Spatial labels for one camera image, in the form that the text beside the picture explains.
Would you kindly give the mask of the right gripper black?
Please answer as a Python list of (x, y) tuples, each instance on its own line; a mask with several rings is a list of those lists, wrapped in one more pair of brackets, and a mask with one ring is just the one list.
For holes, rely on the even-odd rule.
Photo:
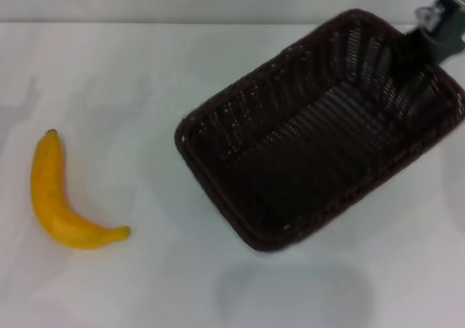
[(430, 103), (433, 95), (421, 89), (420, 75), (430, 63), (443, 63), (464, 51), (464, 3), (434, 0), (417, 9), (421, 32), (407, 32), (392, 42), (391, 74), (395, 102)]

